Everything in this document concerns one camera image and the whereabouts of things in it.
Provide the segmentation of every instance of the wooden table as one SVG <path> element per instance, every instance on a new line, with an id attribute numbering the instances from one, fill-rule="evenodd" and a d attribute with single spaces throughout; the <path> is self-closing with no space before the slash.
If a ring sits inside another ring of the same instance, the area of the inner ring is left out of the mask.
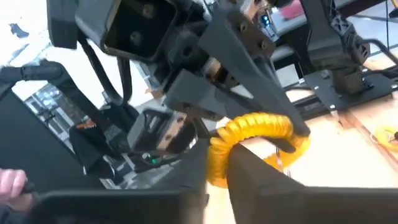
<path id="1" fill-rule="evenodd" d="M 383 57 L 368 60 L 365 65 L 382 69 L 393 64 Z M 294 90 L 287 94 L 295 101 L 312 92 Z M 312 144 L 290 167 L 293 179 L 311 186 L 398 187 L 398 154 L 389 152 L 370 138 L 380 125 L 398 127 L 396 93 L 340 111 L 338 119 L 328 114 L 311 119 L 307 124 L 312 132 Z M 250 139 L 244 145 L 261 158 L 275 152 L 272 145 L 260 139 Z M 234 224 L 228 190 L 208 184 L 208 193 L 205 223 Z"/>

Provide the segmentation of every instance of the finger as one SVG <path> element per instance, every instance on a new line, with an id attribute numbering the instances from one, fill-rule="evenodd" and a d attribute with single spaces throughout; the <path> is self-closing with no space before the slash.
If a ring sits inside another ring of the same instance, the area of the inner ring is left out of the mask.
<path id="1" fill-rule="evenodd" d="M 8 200 L 14 184 L 15 172 L 13 170 L 4 170 L 0 179 L 1 200 Z"/>
<path id="2" fill-rule="evenodd" d="M 15 171 L 16 176 L 14 178 L 14 183 L 12 185 L 12 190 L 10 194 L 10 198 L 16 198 L 20 196 L 22 189 L 25 186 L 26 183 L 26 174 L 23 170 L 17 170 Z"/>

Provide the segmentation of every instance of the yellow wire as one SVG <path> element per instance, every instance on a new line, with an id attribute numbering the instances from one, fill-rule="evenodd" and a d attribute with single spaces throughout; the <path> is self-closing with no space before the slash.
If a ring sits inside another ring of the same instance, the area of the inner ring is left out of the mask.
<path id="1" fill-rule="evenodd" d="M 381 126 L 376 128 L 373 136 L 377 139 L 377 142 L 381 146 L 385 147 L 391 152 L 398 152 L 398 144 L 393 144 L 390 139 L 391 136 L 394 136 L 396 132 L 398 132 L 397 128 Z"/>
<path id="2" fill-rule="evenodd" d="M 394 7 L 398 7 L 398 2 L 397 0 L 391 0 L 392 4 L 394 5 Z"/>
<path id="3" fill-rule="evenodd" d="M 226 168 L 232 147 L 248 138 L 264 136 L 286 139 L 296 149 L 294 153 L 280 152 L 284 167 L 295 162 L 309 148 L 310 138 L 297 136 L 293 132 L 293 124 L 286 116 L 267 113 L 251 113 L 229 121 L 225 128 L 217 130 L 219 138 L 210 139 L 207 181 L 214 186 L 228 188 Z M 279 169 L 276 154 L 264 159 L 272 167 Z"/>

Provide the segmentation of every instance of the person's hand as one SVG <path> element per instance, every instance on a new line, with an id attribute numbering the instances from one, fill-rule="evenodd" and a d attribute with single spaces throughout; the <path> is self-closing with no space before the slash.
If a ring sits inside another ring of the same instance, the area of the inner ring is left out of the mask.
<path id="1" fill-rule="evenodd" d="M 25 210 L 33 201 L 32 194 L 21 195 L 27 182 L 23 170 L 0 169 L 0 205 L 8 204 L 15 210 Z"/>

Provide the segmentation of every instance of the wire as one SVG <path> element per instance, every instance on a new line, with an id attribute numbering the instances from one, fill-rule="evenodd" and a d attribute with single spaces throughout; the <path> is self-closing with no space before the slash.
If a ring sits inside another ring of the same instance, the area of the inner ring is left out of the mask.
<path id="1" fill-rule="evenodd" d="M 285 86 L 284 87 L 285 91 L 290 91 L 290 90 L 311 90 L 311 87 L 308 85 L 294 85 L 294 86 Z"/>
<path id="2" fill-rule="evenodd" d="M 373 136 L 376 138 L 377 143 L 385 147 L 387 150 L 391 152 L 398 152 L 398 144 L 394 144 L 391 141 L 394 139 L 394 135 L 396 133 L 398 133 L 398 128 L 380 126 L 371 134 L 371 137 Z"/>
<path id="3" fill-rule="evenodd" d="M 374 45 L 376 45 L 377 47 L 379 47 L 381 52 L 383 52 L 390 60 L 392 60 L 392 62 L 394 62 L 396 65 L 398 65 L 398 58 L 395 57 L 380 40 L 361 39 L 361 40 L 358 40 L 357 44 L 374 44 Z"/>
<path id="4" fill-rule="evenodd" d="M 98 80 L 102 84 L 109 99 L 117 106 L 126 105 L 132 96 L 130 61 L 126 58 L 117 57 L 119 74 L 123 88 L 123 97 L 121 97 L 114 89 L 98 56 L 95 54 L 94 49 L 87 42 L 87 39 L 83 34 L 78 36 L 78 42 L 83 48 L 83 51 L 86 53 L 88 60 L 90 61 L 91 66 L 93 67 L 94 72 L 96 73 Z"/>
<path id="5" fill-rule="evenodd" d="M 397 0 L 391 0 L 392 4 L 394 5 L 394 7 L 398 8 L 398 2 Z"/>
<path id="6" fill-rule="evenodd" d="M 217 130 L 219 138 L 210 139 L 207 181 L 217 187 L 228 188 L 226 169 L 229 152 L 235 144 L 256 136 L 286 139 L 296 149 L 294 153 L 273 154 L 264 162 L 276 169 L 288 167 L 301 157 L 310 146 L 310 138 L 297 136 L 293 124 L 286 116 L 267 113 L 251 113 L 228 122 L 225 128 Z"/>

